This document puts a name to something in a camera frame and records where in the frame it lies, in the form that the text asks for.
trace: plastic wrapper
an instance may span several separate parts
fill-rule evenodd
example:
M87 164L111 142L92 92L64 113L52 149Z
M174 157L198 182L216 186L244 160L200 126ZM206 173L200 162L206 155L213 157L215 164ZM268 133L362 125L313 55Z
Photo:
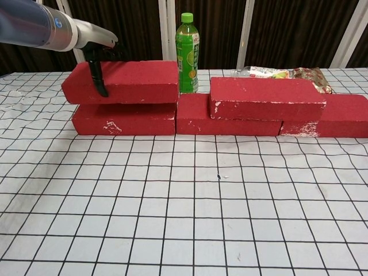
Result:
M321 94L331 94L332 88L328 84L321 70L316 68L296 68L294 69L294 78L296 79L309 79L315 88Z
M243 78L272 78L272 79L289 79L293 77L293 70L289 69L273 69L266 67L247 66L242 70L232 70L231 76Z
M266 67L247 66L242 70L232 70L231 76L242 78L273 78L273 79L308 79L321 94L331 94L332 89L321 70L316 68L273 69Z

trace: white grid tablecloth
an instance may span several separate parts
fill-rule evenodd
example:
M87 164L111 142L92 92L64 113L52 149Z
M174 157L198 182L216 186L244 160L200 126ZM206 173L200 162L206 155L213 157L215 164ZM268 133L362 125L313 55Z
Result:
M0 79L1 276L368 275L368 139L78 136L67 76Z

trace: bottle cap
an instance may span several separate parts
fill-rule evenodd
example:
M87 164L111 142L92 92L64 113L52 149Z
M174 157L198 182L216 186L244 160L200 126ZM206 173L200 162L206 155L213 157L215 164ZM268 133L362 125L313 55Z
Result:
M182 13L182 22L183 23L192 23L193 22L193 13Z

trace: dark curtain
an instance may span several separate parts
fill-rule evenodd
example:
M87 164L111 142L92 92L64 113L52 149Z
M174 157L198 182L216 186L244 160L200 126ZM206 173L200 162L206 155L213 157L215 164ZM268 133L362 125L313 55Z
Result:
M57 9L55 0L44 0ZM0 75L12 72L71 71L76 65L74 54L0 43Z
M112 31L133 60L162 59L157 0L72 0L74 18Z
M357 3L255 1L245 66L329 67Z
M177 28L182 13L194 15L200 33L199 68L236 67L245 6L246 0L175 0Z
M368 25L356 45L347 67L368 67Z

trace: red foam brick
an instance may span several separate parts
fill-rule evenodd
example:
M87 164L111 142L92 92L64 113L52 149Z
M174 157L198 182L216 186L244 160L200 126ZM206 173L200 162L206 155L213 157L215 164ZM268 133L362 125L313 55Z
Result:
M211 119L207 94L184 94L179 98L178 134L276 136L280 127L280 121Z
M80 135L174 135L174 103L81 105L73 115Z
M211 118L318 120L323 96L306 79L212 78Z
M71 104L166 104L178 101L178 66L171 61L102 62L108 97L95 88L87 62L62 84Z
M368 100L362 95L324 95L326 108L318 121L285 121L281 135L301 137L368 137Z

